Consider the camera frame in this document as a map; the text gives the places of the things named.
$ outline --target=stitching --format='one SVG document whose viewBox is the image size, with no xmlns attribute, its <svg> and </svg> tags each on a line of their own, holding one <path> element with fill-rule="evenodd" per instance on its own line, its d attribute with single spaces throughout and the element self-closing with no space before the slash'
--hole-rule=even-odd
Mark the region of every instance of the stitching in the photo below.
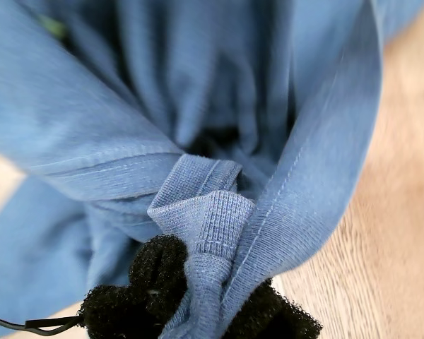
<svg viewBox="0 0 424 339">
<path fill-rule="evenodd" d="M 114 170 L 118 170 L 120 168 L 133 167 L 135 165 L 149 164 L 149 163 L 158 162 L 158 161 L 160 161 L 160 160 L 159 159 L 156 159 L 156 160 L 143 160 L 143 161 L 139 161 L 139 162 L 132 162 L 132 163 L 127 164 L 127 165 L 121 165 L 121 166 L 115 166 L 115 167 L 111 167 L 111 168 L 100 169 L 98 171 L 90 171 L 90 172 L 86 172 L 86 173 L 68 174 L 68 175 L 49 174 L 48 176 L 49 177 L 54 177 L 54 178 L 57 178 L 57 179 L 76 178 L 76 177 L 82 177 L 82 176 L 90 175 L 90 174 L 96 174 L 96 173 L 103 173 L 103 172 L 114 171 Z M 99 165 L 106 165 L 107 163 L 108 162 L 103 162 L 102 164 L 99 164 Z"/>
<path fill-rule="evenodd" d="M 208 242 L 209 244 L 217 244 L 217 245 L 221 245 L 221 246 L 223 246 L 223 247 L 227 247 L 227 248 L 229 248 L 229 249 L 233 249 L 235 246 L 233 246 L 233 245 L 227 245 L 227 244 L 224 244 L 224 243 L 222 243 L 222 242 L 217 242 L 217 241 L 213 241 L 213 240 L 203 240 L 202 242 Z"/>
<path fill-rule="evenodd" d="M 330 101 L 330 98 L 331 98 L 331 93 L 332 93 L 333 88 L 334 88 L 334 86 L 335 86 L 335 84 L 336 84 L 336 79 L 337 79 L 337 77 L 338 77 L 338 73 L 339 73 L 339 71 L 341 70 L 341 69 L 339 68 L 339 66 L 341 65 L 341 63 L 342 63 L 342 61 L 343 61 L 343 58 L 344 58 L 344 52 L 345 52 L 345 51 L 343 50 L 343 51 L 342 51 L 342 55 L 341 55 L 341 59 L 339 60 L 339 63 L 338 63 L 338 66 L 337 66 L 336 73 L 334 74 L 333 82 L 331 83 L 331 86 L 330 86 L 330 90 L 329 90 L 328 98 L 326 99 L 326 102 L 324 103 L 324 106 L 323 106 L 323 108 L 322 108 L 322 111 L 324 111 L 324 110 L 328 107 L 328 105 L 329 105 L 329 101 Z M 304 145 L 304 144 L 306 144 L 306 142 L 308 142 L 309 138 L 310 138 L 310 136 L 308 136 L 308 137 L 305 139 L 305 142 L 303 143 L 303 145 Z M 275 206 L 275 203 L 278 201 L 278 197 L 281 195 L 281 192 L 284 190 L 284 188 L 285 188 L 285 186 L 286 186 L 286 184 L 287 184 L 287 182 L 288 182 L 288 179 L 290 178 L 290 176 L 291 176 L 291 174 L 292 174 L 292 171 L 293 171 L 293 170 L 295 169 L 295 167 L 297 166 L 298 160 L 300 159 L 300 156 L 301 156 L 302 151 L 303 151 L 303 145 L 302 145 L 302 147 L 300 147 L 300 149 L 299 149 L 299 151 L 298 151 L 298 154 L 297 154 L 297 156 L 295 157 L 294 163 L 292 164 L 292 166 L 291 166 L 291 167 L 290 167 L 290 169 L 289 169 L 289 172 L 288 172 L 287 177 L 284 179 L 283 184 L 281 185 L 281 188 L 278 190 L 278 192 L 277 192 L 277 194 L 276 194 L 275 199 L 272 201 L 272 204 L 271 204 L 271 206 L 270 206 L 269 210 L 268 210 L 268 211 L 267 211 L 267 213 L 265 214 L 265 216 L 264 216 L 264 220 L 262 221 L 261 225 L 259 226 L 259 229 L 258 229 L 258 231 L 257 231 L 256 236 L 255 236 L 255 237 L 254 237 L 254 239 L 253 239 L 253 242 L 252 242 L 251 246 L 248 248 L 248 251 L 247 251 L 247 253 L 245 254 L 245 257 L 244 257 L 244 259 L 243 259 L 242 263 L 240 264 L 239 268 L 237 269 L 237 272 L 235 273 L 234 278 L 232 278 L 232 280 L 231 280 L 231 282 L 230 282 L 230 284 L 229 284 L 229 286 L 228 286 L 228 289 L 226 290 L 226 293 L 225 293 L 225 295 L 223 296 L 223 298 L 222 298 L 222 300 L 221 300 L 221 304 L 224 304 L 224 303 L 225 303 L 225 300 L 227 299 L 227 297 L 228 297 L 228 295 L 229 295 L 229 293 L 230 293 L 230 291 L 231 291 L 231 289 L 232 289 L 232 286 L 233 286 L 233 284 L 234 284 L 234 282 L 235 282 L 235 279 L 239 276 L 239 273 L 241 272 L 243 265 L 244 265 L 244 264 L 245 264 L 245 262 L 247 261 L 247 259 L 248 259 L 249 255 L 250 255 L 250 253 L 252 252 L 252 249 L 254 248 L 254 245 L 256 244 L 257 239 L 259 238 L 259 236 L 260 236 L 260 234 L 261 234 L 262 227 L 263 227 L 263 226 L 265 226 L 265 224 L 266 224 L 266 221 L 267 221 L 268 217 L 270 216 L 270 214 L 271 214 L 271 213 L 272 213 L 272 211 L 273 211 L 273 207 Z"/>
<path fill-rule="evenodd" d="M 225 186 L 223 187 L 223 189 L 226 189 L 226 190 L 230 190 L 231 189 L 232 182 L 235 179 L 234 176 L 233 176 L 233 174 L 234 174 L 234 172 L 236 170 L 236 167 L 237 167 L 237 165 L 234 165 L 233 169 L 230 171 L 230 175 L 228 177 L 228 180 L 226 180 Z"/>
<path fill-rule="evenodd" d="M 206 184 L 209 182 L 209 180 L 210 180 L 210 178 L 212 176 L 213 171 L 215 170 L 215 168 L 218 166 L 218 164 L 220 162 L 221 162 L 221 160 L 217 160 L 215 162 L 215 164 L 213 164 L 211 170 L 209 171 L 209 173 L 207 174 L 206 178 L 204 179 L 203 184 L 199 188 L 198 193 L 196 194 L 196 196 L 200 196 L 203 193 L 204 189 L 206 188 Z"/>
</svg>

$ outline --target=knit fabric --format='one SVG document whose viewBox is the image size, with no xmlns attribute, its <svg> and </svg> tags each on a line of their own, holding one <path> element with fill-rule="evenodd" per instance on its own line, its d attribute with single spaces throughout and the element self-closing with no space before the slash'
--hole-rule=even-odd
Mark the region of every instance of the knit fabric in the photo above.
<svg viewBox="0 0 424 339">
<path fill-rule="evenodd" d="M 424 0 L 401 3 L 0 0 L 0 153 L 30 175 L 0 214 L 0 317 L 125 285 L 164 230 L 189 289 L 163 335 L 224 333 L 342 216 L 383 42 Z"/>
</svg>

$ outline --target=black foam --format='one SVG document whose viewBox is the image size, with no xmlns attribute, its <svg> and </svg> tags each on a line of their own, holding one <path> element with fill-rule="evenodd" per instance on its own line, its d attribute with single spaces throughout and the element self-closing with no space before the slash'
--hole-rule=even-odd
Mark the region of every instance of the black foam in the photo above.
<svg viewBox="0 0 424 339">
<path fill-rule="evenodd" d="M 137 253 L 128 287 L 98 286 L 88 293 L 79 311 L 81 326 L 91 339 L 157 338 L 187 290 L 186 258 L 187 249 L 178 238 L 153 238 Z M 322 326 L 270 284 L 267 280 L 252 293 L 224 339 L 319 336 Z"/>
</svg>

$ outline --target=fabric fold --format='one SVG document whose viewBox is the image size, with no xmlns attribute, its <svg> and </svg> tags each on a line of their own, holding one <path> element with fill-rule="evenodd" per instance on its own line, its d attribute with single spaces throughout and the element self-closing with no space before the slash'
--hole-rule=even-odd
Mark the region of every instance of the fabric fold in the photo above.
<svg viewBox="0 0 424 339">
<path fill-rule="evenodd" d="M 254 207 L 229 191 L 239 171 L 231 161 L 183 155 L 148 209 L 163 233 L 183 240 L 189 254 L 185 263 L 189 291 L 163 338 L 217 336 L 223 286 Z"/>
</svg>

